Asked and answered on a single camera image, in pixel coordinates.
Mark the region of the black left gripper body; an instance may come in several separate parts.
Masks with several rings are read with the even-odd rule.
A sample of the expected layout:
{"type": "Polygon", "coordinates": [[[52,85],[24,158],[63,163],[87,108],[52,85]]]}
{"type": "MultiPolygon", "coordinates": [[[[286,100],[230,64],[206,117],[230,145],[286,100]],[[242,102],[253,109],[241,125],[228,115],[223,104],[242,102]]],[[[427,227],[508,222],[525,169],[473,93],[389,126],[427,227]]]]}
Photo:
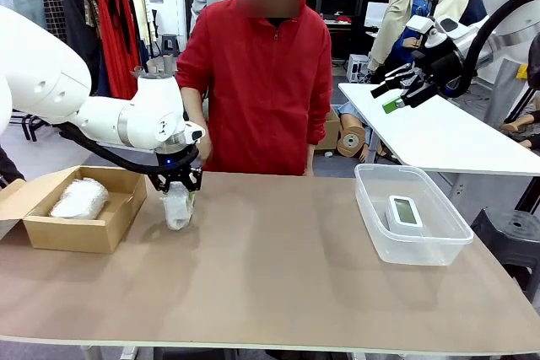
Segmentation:
{"type": "Polygon", "coordinates": [[[197,159],[198,149],[195,145],[188,145],[175,153],[155,153],[159,164],[159,174],[175,174],[184,169],[189,169],[197,159]]]}

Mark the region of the person's right hand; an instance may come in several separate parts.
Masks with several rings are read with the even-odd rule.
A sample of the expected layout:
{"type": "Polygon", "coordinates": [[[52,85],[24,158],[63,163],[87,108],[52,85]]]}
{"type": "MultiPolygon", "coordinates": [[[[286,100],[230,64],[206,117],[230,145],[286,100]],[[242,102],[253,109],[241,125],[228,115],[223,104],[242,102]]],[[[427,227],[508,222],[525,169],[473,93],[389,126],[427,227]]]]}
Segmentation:
{"type": "Polygon", "coordinates": [[[204,166],[211,157],[213,151],[213,144],[209,135],[206,135],[198,142],[197,149],[200,165],[204,166]]]}

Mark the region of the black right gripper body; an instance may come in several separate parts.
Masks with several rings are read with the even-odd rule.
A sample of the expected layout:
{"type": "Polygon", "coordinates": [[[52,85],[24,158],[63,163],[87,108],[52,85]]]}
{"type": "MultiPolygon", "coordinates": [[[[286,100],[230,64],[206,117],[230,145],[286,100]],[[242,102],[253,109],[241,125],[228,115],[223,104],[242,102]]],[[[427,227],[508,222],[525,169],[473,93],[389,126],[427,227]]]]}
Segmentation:
{"type": "Polygon", "coordinates": [[[462,58],[453,45],[419,48],[414,52],[414,65],[422,71],[423,89],[434,84],[439,91],[452,91],[459,84],[462,58]]]}

